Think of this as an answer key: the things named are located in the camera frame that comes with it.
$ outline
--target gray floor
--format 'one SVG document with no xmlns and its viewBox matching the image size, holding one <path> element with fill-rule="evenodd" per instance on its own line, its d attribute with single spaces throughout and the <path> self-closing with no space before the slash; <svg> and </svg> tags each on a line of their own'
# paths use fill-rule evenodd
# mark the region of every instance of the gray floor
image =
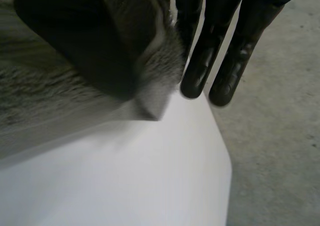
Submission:
<svg viewBox="0 0 320 226">
<path fill-rule="evenodd" d="M 319 79 L 320 2 L 293 0 L 262 36 L 231 104 L 212 107 L 233 164 L 228 226 L 320 226 Z"/>
</svg>

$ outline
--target white curved edge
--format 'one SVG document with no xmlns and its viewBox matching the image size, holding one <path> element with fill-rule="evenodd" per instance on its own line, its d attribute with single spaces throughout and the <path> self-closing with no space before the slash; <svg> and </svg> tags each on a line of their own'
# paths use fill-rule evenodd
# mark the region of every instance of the white curved edge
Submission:
<svg viewBox="0 0 320 226">
<path fill-rule="evenodd" d="M 0 225 L 224 226 L 231 175 L 205 96 L 175 93 L 160 122 L 106 123 L 3 168 Z"/>
</svg>

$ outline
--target concrete floor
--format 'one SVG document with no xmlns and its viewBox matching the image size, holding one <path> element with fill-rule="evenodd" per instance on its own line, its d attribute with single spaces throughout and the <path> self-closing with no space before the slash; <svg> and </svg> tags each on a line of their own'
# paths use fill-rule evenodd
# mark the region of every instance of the concrete floor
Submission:
<svg viewBox="0 0 320 226">
<path fill-rule="evenodd" d="M 212 107 L 233 163 L 228 226 L 320 226 L 319 79 L 319 0 L 292 0 L 259 41 L 231 104 Z"/>
</svg>

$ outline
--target gray fur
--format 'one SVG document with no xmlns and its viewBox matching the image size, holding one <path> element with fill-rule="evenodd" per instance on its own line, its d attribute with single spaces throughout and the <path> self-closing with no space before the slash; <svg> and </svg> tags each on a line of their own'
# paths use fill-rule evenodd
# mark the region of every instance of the gray fur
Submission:
<svg viewBox="0 0 320 226">
<path fill-rule="evenodd" d="M 113 17 L 140 75 L 138 93 L 126 103 L 88 85 L 20 21 L 10 2 L 0 0 L 0 159 L 108 120 L 161 118 L 183 71 L 164 2 L 106 1 L 110 9 L 118 6 Z"/>
</svg>

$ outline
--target white object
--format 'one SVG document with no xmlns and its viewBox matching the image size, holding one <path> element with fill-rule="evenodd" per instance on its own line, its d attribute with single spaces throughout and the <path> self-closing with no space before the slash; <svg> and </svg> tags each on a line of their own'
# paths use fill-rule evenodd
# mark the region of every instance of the white object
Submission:
<svg viewBox="0 0 320 226">
<path fill-rule="evenodd" d="M 176 93 L 162 121 L 109 122 L 0 162 L 0 225 L 224 226 L 231 174 L 205 96 Z"/>
</svg>

